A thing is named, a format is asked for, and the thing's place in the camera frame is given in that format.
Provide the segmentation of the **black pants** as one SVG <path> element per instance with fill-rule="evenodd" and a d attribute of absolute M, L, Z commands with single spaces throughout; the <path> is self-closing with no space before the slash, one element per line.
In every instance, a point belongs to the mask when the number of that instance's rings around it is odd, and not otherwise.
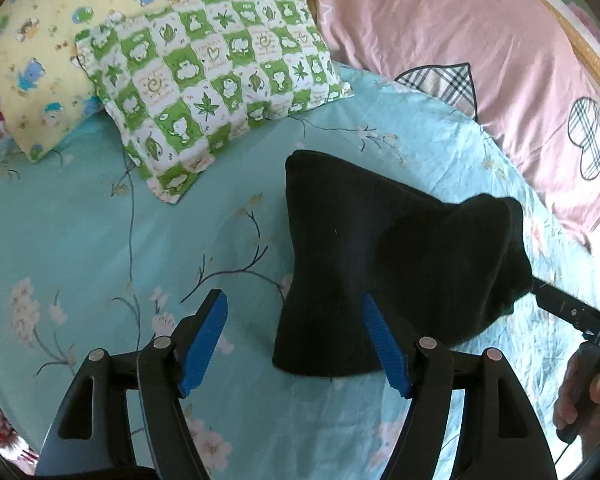
<path fill-rule="evenodd" d="M 512 313 L 532 289 L 518 200 L 457 204 L 314 151 L 286 160 L 294 273 L 272 356 L 283 372 L 374 372 L 363 298 L 454 347 Z"/>

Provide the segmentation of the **teal floral bed sheet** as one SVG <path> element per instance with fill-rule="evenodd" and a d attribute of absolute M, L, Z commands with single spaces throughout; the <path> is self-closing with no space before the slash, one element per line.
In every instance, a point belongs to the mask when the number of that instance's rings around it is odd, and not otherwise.
<path fill-rule="evenodd" d="M 598 304 L 600 259 L 483 128 L 385 78 L 340 74 L 350 98 L 247 132 L 174 205 L 149 191 L 106 114 L 39 162 L 0 144 L 0 407 L 30 445 L 42 445 L 88 352 L 170 333 L 217 287 L 228 320 L 183 404 L 212 477 L 380 477 L 408 409 L 386 378 L 300 378 L 272 364 L 294 267 L 284 166 L 300 148 L 446 202 L 516 198 L 534 273 Z"/>

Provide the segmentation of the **pink quilt with plaid hearts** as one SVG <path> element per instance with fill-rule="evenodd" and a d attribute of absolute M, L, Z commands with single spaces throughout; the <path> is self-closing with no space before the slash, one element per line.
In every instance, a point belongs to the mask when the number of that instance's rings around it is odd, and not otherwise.
<path fill-rule="evenodd" d="M 340 62 L 437 96 L 600 250 L 600 86 L 539 0 L 313 0 Z"/>

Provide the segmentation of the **yellow cartoon print pillow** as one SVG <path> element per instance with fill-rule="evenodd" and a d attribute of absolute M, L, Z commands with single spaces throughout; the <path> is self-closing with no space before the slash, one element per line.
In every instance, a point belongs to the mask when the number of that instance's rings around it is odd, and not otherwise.
<path fill-rule="evenodd" d="M 7 133 L 32 162 L 96 114 L 82 70 L 79 32 L 186 0 L 3 0 L 0 6 L 0 111 Z"/>

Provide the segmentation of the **green white checkered pillow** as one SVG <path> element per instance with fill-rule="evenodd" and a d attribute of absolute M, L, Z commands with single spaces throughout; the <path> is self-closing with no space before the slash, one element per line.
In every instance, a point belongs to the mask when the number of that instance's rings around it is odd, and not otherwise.
<path fill-rule="evenodd" d="M 308 0 L 190 0 L 106 21 L 76 52 L 133 164 L 175 204 L 230 142 L 350 96 Z"/>

